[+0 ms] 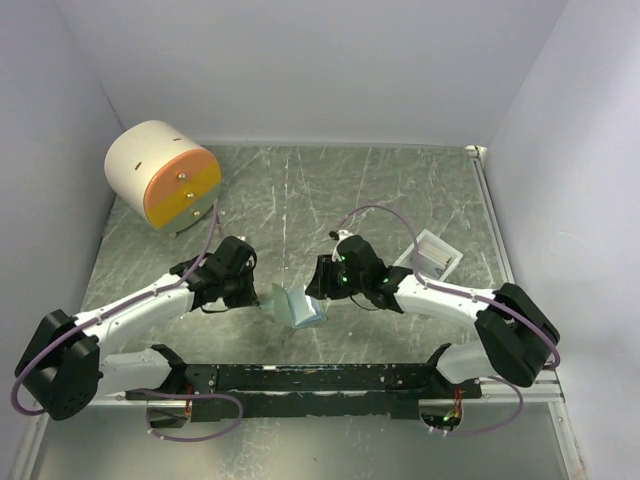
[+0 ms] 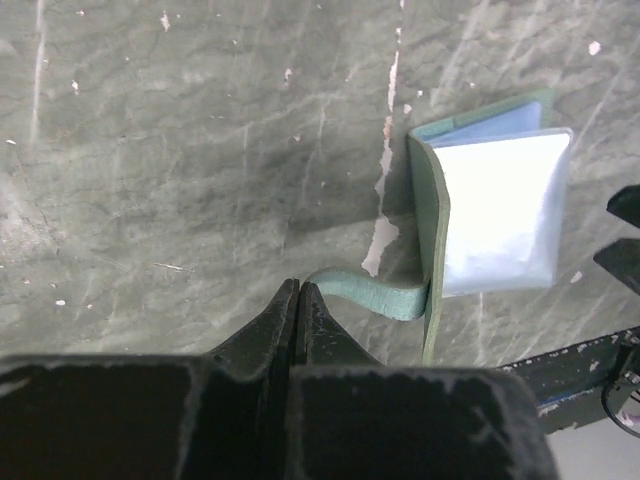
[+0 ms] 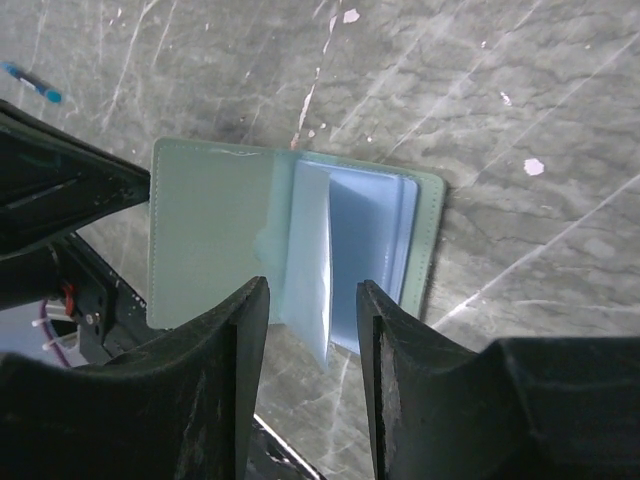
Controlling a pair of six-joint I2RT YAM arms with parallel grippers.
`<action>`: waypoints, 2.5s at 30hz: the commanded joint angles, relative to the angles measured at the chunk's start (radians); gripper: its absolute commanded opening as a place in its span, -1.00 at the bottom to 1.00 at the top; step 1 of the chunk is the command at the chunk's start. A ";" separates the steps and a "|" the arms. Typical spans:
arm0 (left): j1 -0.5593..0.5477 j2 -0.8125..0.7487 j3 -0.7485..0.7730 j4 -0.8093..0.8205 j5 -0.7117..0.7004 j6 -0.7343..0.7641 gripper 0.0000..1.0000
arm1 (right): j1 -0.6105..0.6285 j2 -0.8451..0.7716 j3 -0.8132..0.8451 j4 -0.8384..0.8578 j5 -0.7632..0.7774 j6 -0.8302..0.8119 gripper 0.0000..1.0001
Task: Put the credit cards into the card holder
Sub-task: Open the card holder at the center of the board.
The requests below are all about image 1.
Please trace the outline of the green card holder wallet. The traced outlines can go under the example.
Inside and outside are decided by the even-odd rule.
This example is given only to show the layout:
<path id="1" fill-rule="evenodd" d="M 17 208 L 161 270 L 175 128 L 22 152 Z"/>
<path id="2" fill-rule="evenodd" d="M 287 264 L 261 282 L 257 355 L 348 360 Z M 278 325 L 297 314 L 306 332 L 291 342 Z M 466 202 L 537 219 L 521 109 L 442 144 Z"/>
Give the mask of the green card holder wallet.
<path id="1" fill-rule="evenodd" d="M 304 284 L 285 288 L 273 283 L 271 292 L 260 297 L 260 309 L 293 329 L 314 327 L 326 320 L 322 303 L 306 294 Z"/>

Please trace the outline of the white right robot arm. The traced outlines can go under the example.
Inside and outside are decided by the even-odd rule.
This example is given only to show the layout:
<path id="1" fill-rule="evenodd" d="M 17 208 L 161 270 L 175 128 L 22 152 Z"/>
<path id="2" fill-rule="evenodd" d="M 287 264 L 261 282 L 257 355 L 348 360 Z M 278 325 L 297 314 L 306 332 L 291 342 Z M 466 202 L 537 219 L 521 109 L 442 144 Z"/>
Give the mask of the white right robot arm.
<path id="1" fill-rule="evenodd" d="M 473 289 L 417 277 L 408 267 L 386 264 L 359 235 L 339 241 L 334 253 L 318 256 L 305 293 L 316 300 L 362 295 L 379 310 L 426 315 L 475 333 L 476 340 L 443 345 L 432 355 L 424 384 L 439 398 L 479 377 L 499 376 L 530 387 L 555 358 L 560 340 L 518 285 Z"/>

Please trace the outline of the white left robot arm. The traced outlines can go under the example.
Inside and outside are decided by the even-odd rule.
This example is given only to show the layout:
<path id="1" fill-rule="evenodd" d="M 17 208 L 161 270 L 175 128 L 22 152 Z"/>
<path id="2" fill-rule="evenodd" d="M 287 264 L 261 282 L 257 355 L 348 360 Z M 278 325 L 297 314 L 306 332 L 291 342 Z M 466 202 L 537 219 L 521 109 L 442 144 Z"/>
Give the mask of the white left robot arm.
<path id="1" fill-rule="evenodd" d="M 11 391 L 14 409 L 66 420 L 95 397 L 141 392 L 173 399 L 187 390 L 187 365 L 157 344 L 122 354 L 120 348 L 161 322 L 222 301 L 226 308 L 255 306 L 257 254 L 227 236 L 212 253 L 181 262 L 151 285 L 91 311 L 45 315 L 21 359 Z"/>

